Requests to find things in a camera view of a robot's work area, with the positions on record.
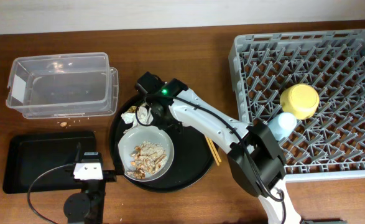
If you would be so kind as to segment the wooden chopstick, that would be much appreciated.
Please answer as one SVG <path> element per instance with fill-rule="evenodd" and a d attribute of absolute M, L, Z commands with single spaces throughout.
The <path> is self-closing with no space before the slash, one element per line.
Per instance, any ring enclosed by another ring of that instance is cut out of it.
<path fill-rule="evenodd" d="M 216 149 L 215 149 L 215 146 L 214 146 L 212 140 L 208 136 L 205 136 L 205 139 L 207 141 L 208 147 L 210 149 L 210 152 L 211 152 L 211 154 L 213 156 L 213 159 L 214 159 L 216 165 L 219 166 L 219 160 L 218 160 L 218 158 L 216 156 Z"/>
<path fill-rule="evenodd" d="M 219 160 L 219 163 L 221 163 L 221 158 L 220 158 L 220 156 L 219 156 L 219 154 L 218 154 L 217 148 L 215 147 L 215 149 L 216 149 L 216 156 L 217 156 L 217 158 L 218 158 L 218 160 Z"/>

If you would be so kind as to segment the light blue plastic cup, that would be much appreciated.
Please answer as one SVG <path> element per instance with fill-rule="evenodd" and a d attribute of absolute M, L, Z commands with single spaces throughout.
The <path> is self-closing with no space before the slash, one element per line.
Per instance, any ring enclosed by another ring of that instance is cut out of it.
<path fill-rule="evenodd" d="M 292 113 L 283 112 L 268 122 L 268 128 L 277 141 L 289 137 L 297 125 L 297 119 Z"/>

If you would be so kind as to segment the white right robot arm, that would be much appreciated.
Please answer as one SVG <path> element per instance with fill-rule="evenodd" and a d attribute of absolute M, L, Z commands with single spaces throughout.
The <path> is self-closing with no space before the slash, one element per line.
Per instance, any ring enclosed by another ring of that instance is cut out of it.
<path fill-rule="evenodd" d="M 230 118 L 177 79 L 166 83 L 145 73 L 135 88 L 130 102 L 135 111 L 123 109 L 111 131 L 111 155 L 123 174 L 131 154 L 146 143 L 161 145 L 163 152 L 144 158 L 149 167 L 133 178 L 136 184 L 197 179 L 210 165 L 205 146 L 210 138 L 227 155 L 238 185 L 260 200 L 269 223 L 301 221 L 287 193 L 284 153 L 266 124 Z"/>

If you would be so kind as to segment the grey dishwasher rack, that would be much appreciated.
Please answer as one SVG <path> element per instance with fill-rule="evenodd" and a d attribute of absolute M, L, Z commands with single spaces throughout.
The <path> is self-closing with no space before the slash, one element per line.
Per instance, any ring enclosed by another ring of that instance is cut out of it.
<path fill-rule="evenodd" d="M 365 178 L 365 29 L 238 35 L 228 60 L 249 124 L 278 115 L 293 85 L 319 94 L 315 114 L 279 142 L 288 182 Z"/>

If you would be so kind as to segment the crumpled white paper napkin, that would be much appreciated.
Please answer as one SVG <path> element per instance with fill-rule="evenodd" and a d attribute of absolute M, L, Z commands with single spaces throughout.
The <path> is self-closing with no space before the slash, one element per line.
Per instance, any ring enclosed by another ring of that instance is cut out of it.
<path fill-rule="evenodd" d="M 134 129 L 137 126 L 141 126 L 142 124 L 150 125 L 153 122 L 153 115 L 151 114 L 151 109 L 147 105 L 147 103 L 143 103 L 138 106 L 138 110 L 135 113 L 127 113 L 124 112 L 121 115 L 122 120 L 125 124 L 131 124 L 132 126 L 126 129 L 123 133 L 126 134 L 131 129 Z"/>

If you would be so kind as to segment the gold foil wrapper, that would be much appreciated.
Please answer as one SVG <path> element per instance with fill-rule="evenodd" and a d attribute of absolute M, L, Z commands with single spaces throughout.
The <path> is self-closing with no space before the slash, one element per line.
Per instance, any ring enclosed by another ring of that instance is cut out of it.
<path fill-rule="evenodd" d="M 137 106 L 131 106 L 126 112 L 135 113 L 139 108 Z"/>

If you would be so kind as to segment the food scraps on plate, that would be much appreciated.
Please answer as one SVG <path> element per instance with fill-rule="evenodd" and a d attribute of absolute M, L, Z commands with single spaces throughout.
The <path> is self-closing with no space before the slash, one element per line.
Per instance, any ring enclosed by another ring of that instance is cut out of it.
<path fill-rule="evenodd" d="M 138 180 L 145 179 L 148 175 L 154 175 L 163 168 L 167 162 L 168 155 L 160 144 L 144 141 L 134 148 L 131 154 L 133 160 L 130 165 L 132 170 L 127 171 L 127 175 Z"/>

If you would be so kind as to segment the grey plate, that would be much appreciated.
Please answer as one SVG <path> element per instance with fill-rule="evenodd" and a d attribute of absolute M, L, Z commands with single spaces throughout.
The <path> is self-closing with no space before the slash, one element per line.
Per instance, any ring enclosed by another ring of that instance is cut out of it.
<path fill-rule="evenodd" d="M 150 182 L 163 176 L 174 157 L 170 136 L 153 126 L 129 130 L 118 142 L 118 150 L 124 174 L 138 182 Z"/>

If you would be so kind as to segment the black rectangular tray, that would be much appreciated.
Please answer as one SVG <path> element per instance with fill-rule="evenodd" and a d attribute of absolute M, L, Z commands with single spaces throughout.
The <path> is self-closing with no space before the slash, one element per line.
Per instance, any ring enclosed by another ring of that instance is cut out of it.
<path fill-rule="evenodd" d="M 96 151 L 96 138 L 91 131 L 14 136 L 7 155 L 2 185 L 4 193 L 26 193 L 39 175 L 72 164 L 79 142 L 83 152 Z"/>

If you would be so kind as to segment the clear plastic storage bin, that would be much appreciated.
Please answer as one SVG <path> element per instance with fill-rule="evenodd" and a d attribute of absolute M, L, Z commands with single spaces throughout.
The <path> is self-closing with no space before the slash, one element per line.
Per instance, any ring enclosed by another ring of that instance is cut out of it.
<path fill-rule="evenodd" d="M 110 116 L 118 102 L 118 71 L 104 52 L 16 58 L 6 106 L 26 119 Z"/>

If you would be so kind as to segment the round black tray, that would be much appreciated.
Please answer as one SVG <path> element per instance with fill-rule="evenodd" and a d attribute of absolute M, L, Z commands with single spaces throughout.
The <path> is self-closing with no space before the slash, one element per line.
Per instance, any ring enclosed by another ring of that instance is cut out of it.
<path fill-rule="evenodd" d="M 121 115 L 131 106 L 142 102 L 139 95 L 133 96 L 122 105 L 113 119 L 109 133 L 109 151 L 112 157 L 114 143 L 119 142 L 123 131 L 130 127 L 125 124 Z M 157 193 L 166 193 L 182 190 L 200 180 L 214 163 L 205 136 L 192 127 L 183 127 L 181 131 L 168 129 L 165 132 L 170 136 L 175 149 L 174 159 L 170 169 L 160 178 L 150 182 L 138 182 L 125 177 L 135 186 Z"/>

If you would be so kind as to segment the yellow plastic bowl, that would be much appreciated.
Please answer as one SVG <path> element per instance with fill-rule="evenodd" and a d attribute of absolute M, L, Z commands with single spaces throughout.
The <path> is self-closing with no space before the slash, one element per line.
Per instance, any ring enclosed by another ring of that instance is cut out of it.
<path fill-rule="evenodd" d="M 319 105 L 317 91 L 307 84 L 296 84 L 282 92 L 280 105 L 284 112 L 292 113 L 297 119 L 311 118 Z"/>

